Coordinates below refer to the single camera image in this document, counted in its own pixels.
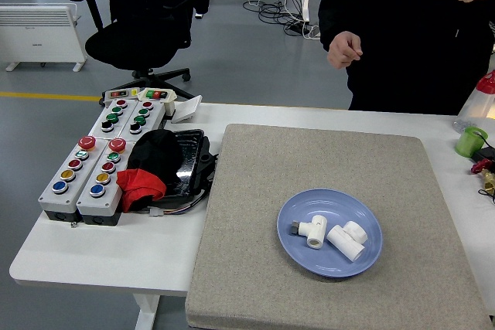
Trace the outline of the person's right hand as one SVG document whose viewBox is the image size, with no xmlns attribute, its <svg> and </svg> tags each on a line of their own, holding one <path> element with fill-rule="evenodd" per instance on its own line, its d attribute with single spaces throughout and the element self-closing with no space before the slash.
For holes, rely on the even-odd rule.
<svg viewBox="0 0 495 330">
<path fill-rule="evenodd" d="M 342 69 L 359 61 L 363 55 L 358 35 L 344 31 L 337 34 L 329 45 L 327 59 L 331 66 Z"/>
</svg>

